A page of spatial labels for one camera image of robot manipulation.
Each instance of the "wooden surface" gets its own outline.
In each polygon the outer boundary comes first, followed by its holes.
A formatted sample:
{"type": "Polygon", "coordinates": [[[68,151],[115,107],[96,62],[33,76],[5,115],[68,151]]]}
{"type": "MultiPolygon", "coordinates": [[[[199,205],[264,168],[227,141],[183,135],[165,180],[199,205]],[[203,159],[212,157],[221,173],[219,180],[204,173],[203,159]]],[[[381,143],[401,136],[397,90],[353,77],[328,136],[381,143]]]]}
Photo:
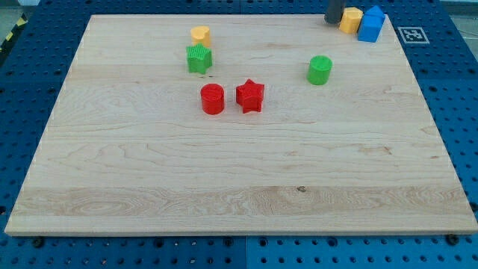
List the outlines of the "wooden surface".
{"type": "Polygon", "coordinates": [[[387,19],[378,43],[322,16],[92,16],[9,235],[421,235],[477,222],[387,19]],[[190,29],[214,65],[187,72],[190,29]],[[305,75],[329,56],[329,82],[305,75]],[[235,87],[266,84],[261,114],[235,87]],[[222,84],[226,109],[202,112],[222,84]]]}

